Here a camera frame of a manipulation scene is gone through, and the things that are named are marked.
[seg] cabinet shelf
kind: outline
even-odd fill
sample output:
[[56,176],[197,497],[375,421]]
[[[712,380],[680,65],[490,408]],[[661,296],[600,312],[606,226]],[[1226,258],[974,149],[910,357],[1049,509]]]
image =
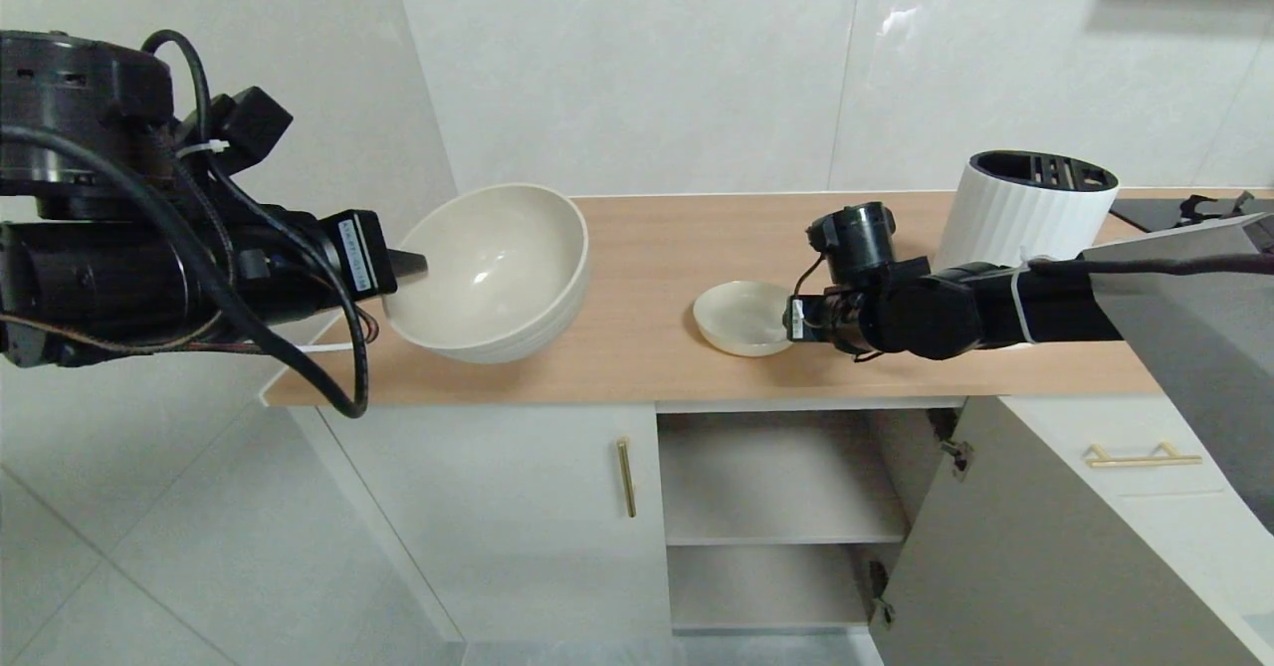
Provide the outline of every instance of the cabinet shelf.
[[670,546],[673,628],[823,629],[865,624],[854,548]]
[[898,542],[907,521],[860,413],[660,415],[669,546]]

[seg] tile grout line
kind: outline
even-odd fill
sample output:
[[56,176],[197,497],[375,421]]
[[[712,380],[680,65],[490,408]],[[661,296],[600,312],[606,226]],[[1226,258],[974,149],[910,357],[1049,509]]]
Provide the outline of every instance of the tile grout line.
[[438,118],[438,108],[433,104],[433,90],[429,89],[429,75],[424,71],[424,55],[420,52],[420,46],[415,43],[415,28],[413,27],[412,14],[406,10],[406,0],[399,0],[399,10],[401,11],[403,22],[406,23],[406,34],[412,43],[412,52],[415,53],[415,62],[420,67],[420,84],[424,85],[424,99],[429,103],[429,113],[433,117],[433,127],[438,131],[438,141],[442,144],[442,157],[446,158],[447,162],[447,176],[451,177],[452,191],[450,199],[455,199],[460,195],[460,186],[456,185],[456,172],[455,168],[451,167],[451,150],[447,148],[446,136],[442,136],[442,121]]
[[208,444],[205,444],[204,447],[201,447],[199,450],[199,452],[196,452],[195,456],[190,458],[190,462],[186,462],[186,465],[182,466],[182,469],[178,470],[177,474],[173,475],[173,478],[171,480],[168,480],[168,484],[164,484],[164,488],[162,490],[159,490],[159,494],[155,494],[154,499],[150,499],[150,504],[147,504],[145,511],[141,512],[141,514],[139,517],[136,517],[136,520],[134,520],[131,525],[129,525],[129,528],[124,530],[124,534],[120,535],[120,539],[115,540],[115,544],[111,545],[111,549],[108,551],[103,550],[104,555],[107,555],[110,558],[110,553],[113,553],[115,549],[118,549],[120,545],[124,544],[124,540],[129,539],[129,535],[132,534],[132,530],[136,530],[138,525],[140,525],[141,521],[145,520],[145,517],[149,516],[150,512],[154,511],[154,508],[163,500],[164,495],[167,495],[169,493],[169,490],[172,490],[173,485],[176,485],[178,481],[181,481],[182,476],[186,476],[186,472],[190,471],[190,469],[195,466],[195,462],[199,462],[200,458],[203,458],[204,455],[210,448],[213,448],[213,446],[217,444],[217,442],[219,439],[222,439],[223,436],[225,436],[225,433],[228,432],[228,429],[231,429],[232,427],[234,427],[234,423],[238,420],[238,418],[241,418],[243,415],[243,413],[248,411],[248,409],[252,406],[254,402],[256,402],[256,399],[252,399],[252,397],[247,399],[247,401],[243,404],[243,406],[240,407],[238,411],[234,413],[234,415],[232,418],[229,418],[229,420],[225,420],[225,424],[222,425],[222,429],[217,430],[217,434],[213,436],[213,439],[209,439]]
[[1208,158],[1212,157],[1213,150],[1217,149],[1217,141],[1220,140],[1220,131],[1226,127],[1226,121],[1229,121],[1229,113],[1233,112],[1236,104],[1238,104],[1238,94],[1247,85],[1247,80],[1251,80],[1252,71],[1256,69],[1256,60],[1260,59],[1261,47],[1266,41],[1274,45],[1274,9],[1270,9],[1269,17],[1265,19],[1265,28],[1261,31],[1261,39],[1256,43],[1256,50],[1252,51],[1252,59],[1247,62],[1247,67],[1243,69],[1243,76],[1238,80],[1238,85],[1235,89],[1235,94],[1229,97],[1229,104],[1226,107],[1226,112],[1220,116],[1220,122],[1217,125],[1217,130],[1212,135],[1212,140],[1208,141],[1208,149],[1204,150],[1203,158],[1199,159],[1199,166],[1195,168],[1194,174],[1190,177],[1190,185],[1199,185],[1199,176],[1203,173],[1203,168],[1208,166]]
[[859,28],[859,0],[852,0],[852,3],[854,6],[850,8],[850,34],[845,39],[845,57],[841,62],[841,94],[838,96],[836,107],[836,126],[832,126],[832,153],[827,158],[827,181],[820,194],[831,194],[832,191],[832,172],[836,171],[836,154],[841,148],[841,117],[845,113],[845,98],[850,87],[850,51],[854,46],[854,36]]
[[41,624],[39,628],[36,629],[36,633],[32,634],[31,638],[27,641],[27,643],[24,643],[22,646],[22,648],[18,649],[18,653],[13,655],[13,663],[17,663],[18,658],[22,657],[22,655],[24,652],[27,652],[27,648],[31,647],[31,644],[36,642],[36,639],[39,637],[39,634],[43,633],[43,630],[46,628],[48,628],[48,624],[51,624],[51,621],[54,621],[54,619],[57,618],[57,615],[62,611],[62,609],[65,609],[68,606],[68,604],[70,604],[71,599],[74,599],[75,593],[79,592],[79,590],[80,590],[80,587],[83,587],[84,582],[87,582],[89,579],[89,577],[92,577],[98,569],[101,569],[101,567],[103,564],[106,564],[110,568],[112,568],[116,572],[118,572],[120,576],[122,576],[125,579],[127,579],[129,583],[131,583],[134,587],[136,587],[138,591],[140,591],[143,595],[145,595],[147,599],[149,599],[150,601],[153,601],[155,604],[155,606],[158,606],[159,609],[163,609],[166,613],[168,613],[169,616],[172,616],[173,619],[176,619],[178,624],[181,624],[182,627],[185,627],[186,630],[189,630],[191,634],[194,634],[196,638],[199,638],[199,641],[201,641],[205,644],[208,644],[209,648],[211,648],[213,651],[215,651],[219,656],[222,656],[223,658],[225,658],[225,661],[228,661],[229,663],[233,663],[234,666],[240,666],[238,661],[231,658],[231,656],[228,653],[225,653],[224,651],[222,651],[220,647],[218,647],[215,643],[213,643],[204,634],[199,633],[197,629],[195,629],[189,621],[186,621],[185,619],[182,619],[176,611],[172,610],[172,607],[169,607],[167,604],[159,601],[159,599],[155,599],[154,593],[150,593],[150,590],[147,590],[136,579],[134,579],[131,574],[129,574],[127,572],[125,572],[122,567],[120,567],[118,564],[116,564],[115,560],[111,559],[111,556],[108,555],[108,553],[103,551],[99,546],[97,546],[90,540],[88,540],[88,537],[85,537],[84,534],[82,534],[82,531],[79,531],[78,528],[75,528],[75,525],[71,525],[69,521],[66,521],[66,518],[62,517],[62,514],[60,512],[57,512],[54,508],[52,504],[50,504],[48,502],[46,502],[45,498],[39,497],[36,493],[36,490],[32,490],[27,485],[27,483],[24,483],[18,475],[14,475],[13,471],[9,470],[9,467],[0,466],[0,471],[4,471],[4,474],[6,476],[9,476],[10,480],[13,480],[22,489],[27,490],[27,494],[29,494],[32,499],[36,499],[36,503],[38,503],[41,507],[45,507],[50,512],[50,514],[52,514],[55,517],[55,520],[57,520],[64,527],[66,527],[66,530],[71,531],[71,534],[75,535],[76,539],[82,540],[82,542],[84,542],[84,546],[89,548],[93,551],[93,554],[97,554],[97,556],[98,556],[97,565],[92,567],[92,569],[89,569],[88,574],[85,574],[84,578],[82,578],[80,581],[78,581],[78,583],[75,585],[75,588],[71,590],[71,592],[68,595],[68,597],[64,599],[62,602],[59,604],[57,609],[55,609],[54,613],[51,613],[47,619],[45,619],[45,623]]
[[[372,503],[376,506],[376,511],[380,513],[382,520],[385,520],[385,523],[389,525],[390,531],[394,531],[394,539],[397,540],[399,546],[403,548],[403,551],[406,554],[406,558],[412,560],[412,565],[415,567],[415,570],[418,572],[418,574],[420,574],[420,579],[424,581],[424,586],[429,587],[429,593],[433,595],[433,599],[438,602],[438,607],[442,609],[442,613],[447,616],[447,620],[451,621],[451,628],[454,628],[456,633],[460,634],[460,638],[464,639],[465,633],[460,630],[460,627],[456,624],[456,619],[451,615],[451,611],[447,610],[447,605],[442,604],[442,600],[438,599],[438,592],[437,590],[433,588],[433,585],[429,583],[429,578],[424,576],[424,569],[420,568],[420,564],[415,560],[415,555],[412,554],[412,550],[406,548],[406,542],[399,534],[397,527],[390,520],[390,516],[386,514],[385,508],[381,507],[381,502],[376,498],[376,494],[373,493],[371,485],[367,484],[367,480],[363,479],[363,474],[358,471],[358,466],[354,465],[354,458],[350,458],[349,452],[347,452],[345,450],[345,444],[341,443],[340,438],[336,436],[336,430],[331,429],[331,422],[327,422],[327,416],[324,415],[322,409],[315,407],[315,413],[317,413],[320,420],[322,420],[324,427],[327,427],[327,434],[331,434],[331,439],[336,443],[336,447],[340,448],[340,453],[345,457],[345,461],[349,462],[349,467],[350,470],[354,471],[354,476],[358,476],[358,483],[363,484],[363,489],[367,490],[367,497],[372,499]],[[464,643],[465,643],[465,653],[469,653],[468,641],[465,641]]]
[[36,499],[37,504],[39,504],[41,507],[45,507],[46,511],[50,512],[50,514],[52,514],[54,520],[59,521],[59,523],[61,523],[64,527],[66,527],[66,530],[71,531],[71,534],[75,536],[75,539],[82,540],[82,542],[84,542],[84,546],[89,548],[93,551],[93,554],[97,554],[97,564],[94,564],[92,567],[92,569],[89,569],[87,572],[87,574],[84,574],[78,582],[75,582],[75,588],[73,588],[70,591],[70,593],[66,595],[66,599],[64,599],[59,604],[59,606],[54,609],[54,613],[51,613],[48,616],[46,616],[46,619],[43,620],[43,623],[39,624],[39,628],[36,629],[34,633],[32,633],[31,637],[28,637],[27,641],[18,648],[17,653],[14,653],[11,656],[8,656],[8,655],[5,656],[5,663],[17,663],[18,658],[24,652],[27,652],[27,647],[29,647],[32,643],[34,643],[34,641],[39,635],[39,633],[45,630],[45,627],[47,627],[54,620],[54,618],[56,618],[61,613],[62,607],[66,606],[66,602],[69,602],[71,600],[71,597],[75,596],[75,592],[78,592],[78,590],[84,585],[84,582],[87,582],[88,578],[93,576],[93,572],[98,570],[98,568],[106,560],[106,555],[102,554],[102,550],[99,548],[97,548],[96,544],[90,542],[90,540],[87,540],[84,537],[84,535],[80,534],[80,531],[75,528],[74,525],[71,525],[70,522],[68,522],[66,518],[62,517],[60,512],[57,512],[50,503],[45,502],[45,498],[42,498],[38,494],[36,494],[36,490],[32,490],[27,485],[25,481],[23,481],[18,475],[13,474],[13,471],[10,471],[9,467],[5,467],[5,466],[0,465],[0,472],[3,472],[5,476],[9,476],[9,479],[13,480],[14,484],[17,484],[19,489],[25,490],[25,493],[32,499]]

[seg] bowl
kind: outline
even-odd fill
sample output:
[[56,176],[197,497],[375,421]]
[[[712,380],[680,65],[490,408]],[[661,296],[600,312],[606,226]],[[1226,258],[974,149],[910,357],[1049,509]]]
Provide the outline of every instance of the bowl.
[[791,348],[784,329],[790,289],[767,281],[734,280],[694,301],[694,322],[713,348],[743,358],[764,358]]
[[493,185],[429,213],[401,244],[429,270],[386,294],[392,329],[464,363],[521,360],[553,343],[589,284],[589,227],[564,195]]

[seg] cabinet hinge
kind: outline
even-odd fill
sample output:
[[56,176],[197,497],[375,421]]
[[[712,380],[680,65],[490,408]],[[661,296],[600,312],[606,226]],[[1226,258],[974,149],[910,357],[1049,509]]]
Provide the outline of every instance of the cabinet hinge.
[[968,467],[973,462],[973,444],[943,439],[938,443],[938,447],[943,452],[950,453],[952,476],[956,476],[957,481],[964,481],[964,476],[968,476]]
[[889,572],[885,570],[884,564],[880,562],[868,563],[868,583],[871,587],[871,605],[875,607],[875,614],[880,615],[885,629],[893,628],[897,613],[893,605],[884,600],[884,590],[889,585]]
[[952,407],[925,409],[929,418],[929,427],[933,427],[938,442],[948,442],[956,436],[956,425],[959,423],[959,411]]

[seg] label sticker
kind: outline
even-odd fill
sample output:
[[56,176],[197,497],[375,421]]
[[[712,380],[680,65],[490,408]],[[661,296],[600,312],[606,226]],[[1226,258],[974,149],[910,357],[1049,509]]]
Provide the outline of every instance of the label sticker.
[[800,298],[792,298],[792,340],[805,339],[805,303]]
[[340,222],[336,227],[340,229],[340,241],[345,244],[345,261],[349,262],[349,275],[354,279],[354,289],[358,293],[372,289],[372,279],[367,275],[367,262],[363,259],[363,244],[358,239],[358,225],[354,225],[354,220],[350,218],[350,220]]

